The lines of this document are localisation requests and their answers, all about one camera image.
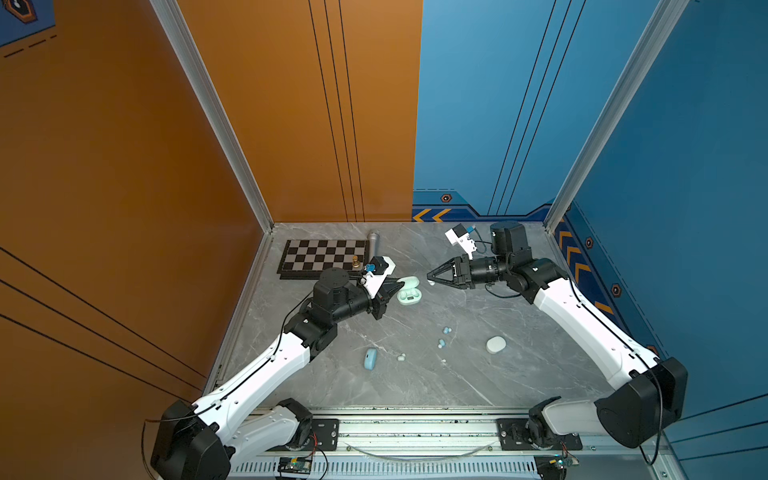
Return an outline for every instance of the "chessboard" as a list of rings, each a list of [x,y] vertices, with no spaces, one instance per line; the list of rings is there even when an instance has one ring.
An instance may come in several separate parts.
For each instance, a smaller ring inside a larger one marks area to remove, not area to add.
[[[367,240],[288,240],[277,266],[280,279],[317,280],[326,268],[362,271]],[[352,266],[357,255],[360,265]]]

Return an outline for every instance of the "orange panel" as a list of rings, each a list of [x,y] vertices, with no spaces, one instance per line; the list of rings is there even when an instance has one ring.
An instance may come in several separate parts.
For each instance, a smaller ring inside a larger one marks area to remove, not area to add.
[[[179,4],[272,218],[347,221],[343,145],[337,164],[308,2]],[[327,31],[318,40],[327,46]],[[335,88],[326,87],[333,107]]]
[[[420,0],[180,5],[275,221],[410,220]]]
[[[339,1],[328,2],[329,11],[333,3]],[[422,2],[342,0],[340,6],[366,220],[410,221]]]
[[[261,231],[149,2],[55,13],[0,51],[25,46],[0,57],[0,247],[180,361],[0,250],[0,280],[125,349],[5,284],[0,314],[157,387],[0,318],[3,478],[146,478],[141,420],[200,395]]]
[[[0,58],[0,246],[207,375],[258,223],[152,7],[56,20]]]
[[[147,480],[141,425],[173,396],[4,319],[0,339],[0,362],[15,366],[3,372],[15,392],[0,400],[12,412],[4,415],[3,478]],[[147,460],[156,431],[147,427]]]

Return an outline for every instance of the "metal base plate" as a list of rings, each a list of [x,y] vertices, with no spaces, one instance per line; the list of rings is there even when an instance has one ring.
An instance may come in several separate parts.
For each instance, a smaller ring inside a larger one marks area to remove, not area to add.
[[[502,450],[540,450],[528,441],[526,423],[528,419],[496,419],[498,440],[502,443]],[[561,440],[568,450],[577,451],[583,448],[578,435],[563,435]],[[559,448],[553,447],[551,450],[557,451]]]
[[[312,434],[317,435],[317,446],[323,449],[324,452],[336,451],[336,445],[339,438],[339,420],[338,419],[312,419],[312,432],[310,437],[306,440],[306,443],[302,445],[300,450],[312,451],[315,446],[314,437]],[[269,449],[269,452],[288,452],[289,450],[284,446],[275,447]]]

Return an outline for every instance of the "marble table surface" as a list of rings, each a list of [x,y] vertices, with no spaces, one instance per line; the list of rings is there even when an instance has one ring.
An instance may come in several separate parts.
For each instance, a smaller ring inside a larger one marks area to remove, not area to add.
[[[277,336],[289,308],[312,280],[279,280],[277,265],[286,240],[365,239],[381,235],[379,255],[396,263],[393,276],[421,280],[420,303],[389,303],[376,321],[361,314],[339,325],[339,336],[307,367],[279,386],[263,403],[293,397],[308,408],[349,406],[440,406],[530,408],[552,396],[583,398],[611,391],[596,365],[552,319],[522,298],[499,299],[483,288],[430,286],[426,273],[462,253],[444,232],[454,223],[278,223],[230,361],[231,377]],[[478,231],[489,240],[489,223]],[[542,225],[526,223],[535,257],[563,264]],[[493,290],[509,294],[506,285]],[[452,331],[445,335],[443,329]],[[502,336],[507,347],[495,355],[485,342]],[[438,348],[444,339],[445,348]],[[368,348],[378,349],[373,371],[363,368]],[[404,354],[400,362],[397,356]]]

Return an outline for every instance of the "blue panel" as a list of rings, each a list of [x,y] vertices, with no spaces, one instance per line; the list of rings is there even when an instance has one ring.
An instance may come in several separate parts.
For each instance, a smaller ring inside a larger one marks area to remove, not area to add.
[[[768,445],[768,423],[675,443],[674,452],[678,458],[686,459],[734,452],[759,445]]]
[[[557,195],[656,4],[587,1],[509,212]]]
[[[768,420],[768,396],[699,415],[692,419],[683,418],[679,422],[668,426],[665,432],[667,433],[667,438],[674,446],[680,440],[766,420]]]
[[[481,215],[550,202],[656,3],[587,2],[547,103],[583,0],[425,0],[414,188],[460,191]]]
[[[758,0],[689,3],[577,196],[688,368],[684,415],[768,392],[765,18]]]
[[[33,0],[31,3],[37,20],[29,23],[17,19],[0,4],[0,47],[55,25],[53,0]]]
[[[461,191],[488,213],[551,7],[424,1],[414,188]]]
[[[681,462],[681,465],[690,480],[764,478],[767,455],[768,450],[756,450],[688,460]]]

